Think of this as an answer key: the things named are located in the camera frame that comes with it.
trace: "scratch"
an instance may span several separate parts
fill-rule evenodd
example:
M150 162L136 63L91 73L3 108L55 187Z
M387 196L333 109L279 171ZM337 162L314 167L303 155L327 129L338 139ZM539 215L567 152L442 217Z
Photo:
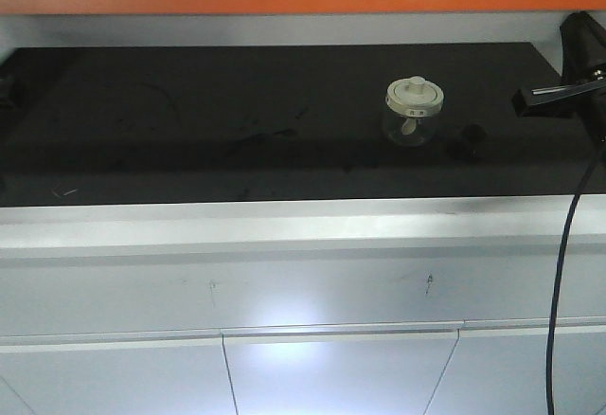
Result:
M215 290L217 288L217 284L214 280L208 283L208 288L210 289L210 300L212 301L212 307L217 307L217 302L215 301Z
M425 296L426 297L429 295L429 289L432 288L432 283L433 282L434 282L434 275L432 275L430 273L429 276L427 277L427 289L425 290Z
M27 410L29 410L29 413L31 413L32 415L37 415L36 411L33 408L31 408L31 406L26 402L25 399L23 399L21 397L21 395L17 392L17 390L15 388L12 387L12 385L9 383L9 381L7 379L5 379L2 375L0 375L0 380L2 380L2 382L4 382L4 385L7 386L9 391L15 395L15 398L17 398L19 401L21 401L21 403L27 408Z
M59 188L60 185L61 185L61 183L59 185L55 186L55 188L50 189L50 192L58 199L61 199L61 196L57 193L57 189Z
M74 194L74 193L78 192L78 188L75 188L75 189L71 189L71 190L68 190L68 191L66 191L66 192L61 193L61 192L59 191L59 187L60 187L60 186L61 186L61 183L58 183L57 185L55 185L55 187L54 187L54 188L52 188L52 189L50 190L50 192L51 192L51 193L52 193L52 194L53 194L55 197L57 197L58 199L61 199L62 197L67 197L67 196L68 196L68 195L70 195L70 194Z

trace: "white panel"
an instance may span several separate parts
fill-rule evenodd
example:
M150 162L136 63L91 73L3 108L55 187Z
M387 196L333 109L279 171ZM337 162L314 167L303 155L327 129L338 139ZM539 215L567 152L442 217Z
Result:
M240 415L421 415L455 334L263 342L225 342Z
M606 315L603 200L581 200L562 316ZM546 317L567 204L6 208L0 334Z
M50 261L49 266L5 268L0 275L0 310L5 313L0 334L184 330L217 324L204 265L166 264L170 261L129 265L113 259L117 264L97 261L94 266L54 266L57 262Z
M558 413L595 415L606 404L606 333L601 330L557 334ZM544 415L545 333L461 337L428 415Z
M562 316L606 314L603 251L575 255L571 248ZM416 257L226 262L209 271L220 318L232 326L548 316L555 247L540 254L509 247L498 257L487 248L475 252L484 256L434 249Z
M570 248L561 315L604 316L604 246L578 250ZM0 316L0 334L545 318L556 252L510 246L197 254L73 258L66 266L8 260L0 306L14 308Z
M221 343L0 353L0 370L37 415L234 413Z
M0 415L31 415L31 410L27 407L26 403L20 399L20 396L14 393L1 375Z
M0 16L9 46L344 45L526 42L561 67L566 12ZM600 22L606 14L593 13Z

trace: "black object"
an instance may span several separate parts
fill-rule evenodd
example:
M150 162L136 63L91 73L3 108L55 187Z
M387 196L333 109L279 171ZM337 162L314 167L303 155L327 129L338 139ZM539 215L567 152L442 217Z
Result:
M561 24L561 86L529 90L513 97L518 117L577 115L591 139L606 139L606 29L587 12L569 15Z
M556 324L558 322L558 303L560 301L561 275L564 268L564 259L566 257L566 248L568 246L568 237L570 236L570 227L577 210L577 205L581 195L585 192L587 184L594 173L597 165L606 153L606 143L601 144L595 157L589 163L585 174L580 179L575 195L570 203L564 229L561 234L560 250L558 252L558 262L556 264L556 278L553 284L553 295L551 297L551 311L549 313L549 332L547 334L547 348L545 352L545 396L547 401L548 415L555 414L555 405L553 399L553 346L555 342Z

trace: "black clamp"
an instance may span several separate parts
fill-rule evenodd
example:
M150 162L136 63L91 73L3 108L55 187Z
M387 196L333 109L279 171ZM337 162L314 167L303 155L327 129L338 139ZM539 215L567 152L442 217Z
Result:
M587 12L569 15L560 26L561 86L520 89L513 97L518 117L577 115L590 137L606 141L606 29Z

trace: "white knob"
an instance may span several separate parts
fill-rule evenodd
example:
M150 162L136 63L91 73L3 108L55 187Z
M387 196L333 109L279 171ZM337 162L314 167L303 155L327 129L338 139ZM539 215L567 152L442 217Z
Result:
M425 89L425 79L423 77L411 77L408 82L408 91L414 95L422 95Z

